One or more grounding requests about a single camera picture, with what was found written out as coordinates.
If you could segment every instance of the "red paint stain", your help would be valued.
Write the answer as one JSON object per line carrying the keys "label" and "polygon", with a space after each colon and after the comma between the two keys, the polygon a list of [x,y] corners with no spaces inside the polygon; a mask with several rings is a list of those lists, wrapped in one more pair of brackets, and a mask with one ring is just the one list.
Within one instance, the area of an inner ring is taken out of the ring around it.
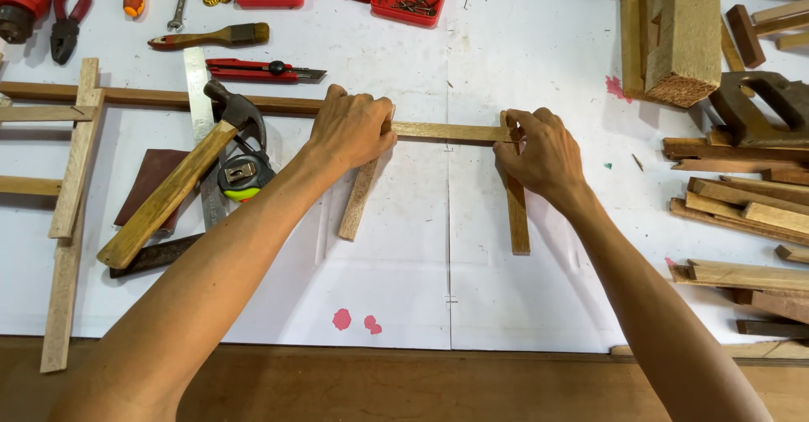
{"label": "red paint stain", "polygon": [[332,324],[334,324],[339,331],[348,329],[349,325],[351,324],[351,315],[349,314],[349,310],[339,309],[337,313],[334,313]]}
{"label": "red paint stain", "polygon": [[604,76],[607,78],[607,93],[612,93],[618,99],[626,99],[627,103],[632,104],[632,98],[627,98],[624,96],[624,89],[621,88],[621,80],[615,76],[612,76],[612,79],[609,76]]}
{"label": "red paint stain", "polygon": [[382,326],[376,323],[376,318],[373,316],[365,317],[365,328],[369,329],[372,335],[382,333]]}

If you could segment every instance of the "hammer head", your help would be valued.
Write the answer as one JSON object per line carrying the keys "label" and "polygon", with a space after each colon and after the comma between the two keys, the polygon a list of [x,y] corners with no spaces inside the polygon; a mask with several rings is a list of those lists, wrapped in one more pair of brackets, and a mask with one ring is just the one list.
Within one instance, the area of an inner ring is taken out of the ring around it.
{"label": "hammer head", "polygon": [[264,117],[249,99],[241,95],[230,93],[224,85],[216,80],[209,80],[203,89],[206,96],[225,105],[222,120],[230,123],[239,131],[244,130],[252,122],[259,130],[259,144],[262,149],[267,146],[267,131],[264,126]]}

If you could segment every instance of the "pliers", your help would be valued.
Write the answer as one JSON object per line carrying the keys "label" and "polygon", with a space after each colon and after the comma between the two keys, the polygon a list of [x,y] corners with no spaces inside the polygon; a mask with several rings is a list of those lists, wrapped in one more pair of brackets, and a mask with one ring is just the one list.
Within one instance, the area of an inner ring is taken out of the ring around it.
{"label": "pliers", "polygon": [[253,82],[296,83],[307,80],[316,83],[326,71],[295,68],[280,60],[274,62],[244,62],[237,58],[209,58],[205,60],[215,78],[249,80]]}
{"label": "pliers", "polygon": [[65,17],[65,3],[67,0],[54,0],[54,14],[56,23],[51,32],[51,56],[54,62],[64,65],[73,54],[78,41],[78,23],[84,19],[90,10],[93,0],[78,0],[69,17]]}

